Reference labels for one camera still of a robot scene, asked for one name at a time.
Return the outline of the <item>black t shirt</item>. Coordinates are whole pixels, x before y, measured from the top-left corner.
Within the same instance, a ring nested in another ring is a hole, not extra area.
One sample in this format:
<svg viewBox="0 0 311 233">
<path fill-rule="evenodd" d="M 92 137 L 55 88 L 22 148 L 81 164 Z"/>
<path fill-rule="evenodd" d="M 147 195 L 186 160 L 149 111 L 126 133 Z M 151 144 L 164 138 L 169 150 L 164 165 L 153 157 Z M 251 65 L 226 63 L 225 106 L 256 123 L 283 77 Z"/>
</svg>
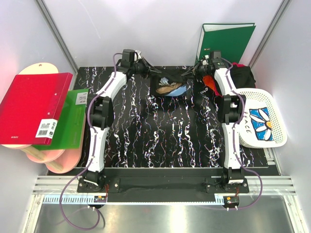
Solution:
<svg viewBox="0 0 311 233">
<path fill-rule="evenodd" d="M 155 97 L 181 97 L 186 95 L 188 80 L 191 77 L 183 75 L 179 69 L 163 69 L 151 71 L 148 75 L 150 79 L 150 94 Z"/>
</svg>

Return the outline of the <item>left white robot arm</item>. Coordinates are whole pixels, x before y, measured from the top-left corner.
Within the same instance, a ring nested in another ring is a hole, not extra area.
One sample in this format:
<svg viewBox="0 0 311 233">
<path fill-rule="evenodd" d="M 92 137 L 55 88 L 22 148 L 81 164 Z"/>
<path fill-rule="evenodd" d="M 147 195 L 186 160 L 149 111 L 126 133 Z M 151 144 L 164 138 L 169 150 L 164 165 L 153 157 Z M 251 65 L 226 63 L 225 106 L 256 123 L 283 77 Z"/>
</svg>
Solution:
<svg viewBox="0 0 311 233">
<path fill-rule="evenodd" d="M 82 174 L 83 182 L 88 190 L 101 192 L 107 188 L 105 184 L 104 151 L 109 128 L 114 122 L 113 100 L 117 93 L 137 74 L 145 75 L 151 65 L 141 56 L 141 51 L 124 49 L 121 59 L 113 56 L 113 71 L 108 81 L 87 103 L 87 124 L 90 132 L 89 155 L 86 170 Z"/>
</svg>

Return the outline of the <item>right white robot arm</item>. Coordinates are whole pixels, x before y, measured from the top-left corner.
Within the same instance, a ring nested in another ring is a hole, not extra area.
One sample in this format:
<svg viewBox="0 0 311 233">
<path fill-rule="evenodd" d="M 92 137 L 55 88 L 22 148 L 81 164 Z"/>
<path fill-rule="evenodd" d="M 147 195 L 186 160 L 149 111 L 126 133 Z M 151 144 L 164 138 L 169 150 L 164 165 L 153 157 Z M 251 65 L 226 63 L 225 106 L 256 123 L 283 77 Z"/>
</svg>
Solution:
<svg viewBox="0 0 311 233">
<path fill-rule="evenodd" d="M 225 161 L 223 174 L 217 184 L 224 192 L 236 192 L 243 185 L 244 171 L 240 159 L 239 126 L 244 113 L 246 98 L 238 93 L 230 70 L 233 65 L 216 50 L 182 74 L 182 77 L 199 77 L 211 75 L 217 83 L 222 97 L 218 107 L 218 121 L 222 125 L 225 140 Z"/>
</svg>

